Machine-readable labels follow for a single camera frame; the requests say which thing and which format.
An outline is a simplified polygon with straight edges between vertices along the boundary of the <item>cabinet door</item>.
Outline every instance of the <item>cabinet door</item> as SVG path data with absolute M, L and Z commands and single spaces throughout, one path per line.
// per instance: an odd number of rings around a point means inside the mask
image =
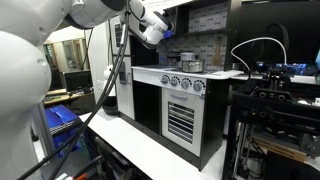
M 122 67 L 116 81 L 118 109 L 123 114 L 134 117 L 131 58 L 124 57 Z
M 162 88 L 162 134 L 200 156 L 204 99 Z

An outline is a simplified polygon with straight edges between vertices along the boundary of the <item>stove knob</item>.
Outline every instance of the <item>stove knob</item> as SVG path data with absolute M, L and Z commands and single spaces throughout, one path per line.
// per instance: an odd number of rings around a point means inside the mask
M 199 83 L 199 82 L 193 83 L 193 89 L 194 89 L 196 92 L 200 92 L 200 91 L 202 90 L 202 84 Z
M 167 78 L 167 77 L 162 77 L 162 79 L 161 79 L 161 81 L 160 82 L 162 82 L 162 84 L 168 84 L 168 82 L 169 82 L 169 79 Z
M 189 88 L 189 81 L 188 80 L 183 80 L 181 82 L 181 86 L 183 89 L 188 89 Z
M 170 84 L 172 86 L 176 86 L 178 84 L 178 81 L 176 79 L 171 79 Z

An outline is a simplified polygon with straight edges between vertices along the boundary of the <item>metal rod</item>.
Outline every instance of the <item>metal rod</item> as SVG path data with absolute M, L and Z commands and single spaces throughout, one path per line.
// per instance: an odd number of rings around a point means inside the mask
M 239 161 L 239 157 L 241 154 L 241 149 L 242 149 L 241 146 L 243 145 L 243 141 L 245 139 L 246 129 L 247 129 L 247 124 L 241 123 L 240 133 L 239 133 L 239 142 L 238 142 L 238 147 L 237 147 L 237 154 L 236 154 L 236 159 L 235 159 L 235 163 L 234 163 L 234 167 L 233 167 L 233 174 L 237 174 L 238 161 Z
M 246 165 L 248 165 L 248 159 L 249 159 L 249 154 L 250 154 L 250 148 L 251 148 L 251 141 L 252 141 L 252 134 L 253 134 L 253 129 L 254 125 L 251 125 L 251 132 L 250 132 L 250 139 L 249 139 L 249 145 L 248 145 L 248 150 L 247 150 L 247 157 L 244 161 Z

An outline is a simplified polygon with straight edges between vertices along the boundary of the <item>oven door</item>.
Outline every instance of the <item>oven door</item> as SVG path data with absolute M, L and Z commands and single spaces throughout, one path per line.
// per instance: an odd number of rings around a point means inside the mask
M 200 156 L 204 98 L 162 88 L 162 135 Z

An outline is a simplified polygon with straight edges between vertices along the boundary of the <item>white cable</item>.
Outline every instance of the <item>white cable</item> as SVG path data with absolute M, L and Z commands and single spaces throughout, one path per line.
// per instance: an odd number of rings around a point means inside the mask
M 248 41 L 245 41 L 245 42 L 243 42 L 243 43 L 240 43 L 240 44 L 238 44 L 237 46 L 235 46 L 235 47 L 231 50 L 232 56 L 234 56 L 234 57 L 237 58 L 239 61 L 241 61 L 241 62 L 248 68 L 248 70 L 250 71 L 250 68 L 249 68 L 248 64 L 245 63 L 245 62 L 244 62 L 241 58 L 239 58 L 237 55 L 233 54 L 233 51 L 234 51 L 235 49 L 237 49 L 238 47 L 244 45 L 244 44 L 247 44 L 247 43 L 252 42 L 252 41 L 259 41 L 259 40 L 271 40 L 271 41 L 275 41 L 276 43 L 278 43 L 278 44 L 281 46 L 282 50 L 283 50 L 284 65 L 287 65 L 287 53 L 286 53 L 286 50 L 284 49 L 284 46 L 281 44 L 280 41 L 278 41 L 278 40 L 276 40 L 276 39 L 274 39 L 274 38 L 270 38 L 270 37 L 254 38 L 254 39 L 250 39 L 250 40 L 248 40 Z

